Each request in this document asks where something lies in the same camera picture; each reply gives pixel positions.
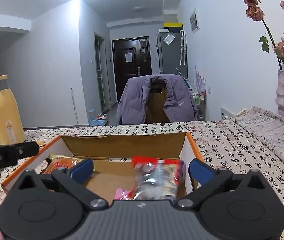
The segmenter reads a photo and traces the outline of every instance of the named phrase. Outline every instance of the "gray refrigerator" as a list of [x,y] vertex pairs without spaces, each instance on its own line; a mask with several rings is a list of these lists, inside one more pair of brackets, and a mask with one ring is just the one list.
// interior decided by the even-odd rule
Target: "gray refrigerator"
[[174,33],[176,38],[168,45],[165,43],[164,39],[168,36],[168,33],[160,32],[157,34],[158,42],[158,53],[160,62],[160,74],[176,74],[180,73],[176,68],[188,78],[187,73],[187,55],[186,63],[184,65],[184,52],[182,57],[182,64],[180,65],[180,55],[181,55],[181,38],[182,33]]

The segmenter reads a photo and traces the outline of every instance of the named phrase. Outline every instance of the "jacket collar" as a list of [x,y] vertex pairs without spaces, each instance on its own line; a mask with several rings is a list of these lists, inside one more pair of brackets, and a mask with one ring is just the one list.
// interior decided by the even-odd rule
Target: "jacket collar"
[[167,75],[167,74],[146,76],[145,81],[144,81],[144,85],[142,87],[142,96],[143,96],[144,104],[146,104],[146,102],[147,102],[147,99],[148,99],[149,93],[150,93],[150,89],[151,89],[151,85],[152,85],[152,82],[154,82],[154,81],[155,82],[156,81],[164,81],[165,82],[165,86],[166,86],[166,89],[168,91],[168,94],[167,94],[167,98],[166,98],[166,101],[164,103],[164,106],[171,106],[171,105],[177,103],[175,98],[174,98],[172,83],[171,83],[169,77],[170,77],[170,75]]

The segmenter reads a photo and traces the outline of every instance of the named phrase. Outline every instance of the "yellow thermos bottle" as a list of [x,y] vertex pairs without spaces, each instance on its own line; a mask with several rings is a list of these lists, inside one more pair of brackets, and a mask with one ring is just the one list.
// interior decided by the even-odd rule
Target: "yellow thermos bottle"
[[22,143],[25,140],[18,105],[9,88],[8,76],[0,76],[0,144]]

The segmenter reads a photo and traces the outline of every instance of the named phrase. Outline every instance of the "purple jacket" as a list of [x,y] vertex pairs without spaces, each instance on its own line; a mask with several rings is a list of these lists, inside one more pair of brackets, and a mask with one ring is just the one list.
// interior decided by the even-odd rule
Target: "purple jacket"
[[198,109],[182,76],[159,74],[130,78],[126,83],[116,113],[116,123],[143,124],[152,81],[164,81],[168,94],[164,112],[170,122],[196,121]]

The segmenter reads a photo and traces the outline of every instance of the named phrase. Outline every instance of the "calligraphy print tablecloth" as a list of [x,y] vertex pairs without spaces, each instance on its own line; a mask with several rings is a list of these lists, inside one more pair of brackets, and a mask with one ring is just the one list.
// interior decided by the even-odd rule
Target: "calligraphy print tablecloth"
[[[225,166],[238,174],[261,170],[284,205],[284,163],[255,137],[232,121],[121,125],[26,131],[28,141],[48,142],[57,135],[101,136],[112,134],[148,135],[191,132],[207,164]],[[0,184],[19,164],[2,171]],[[0,186],[0,204],[5,193]]]

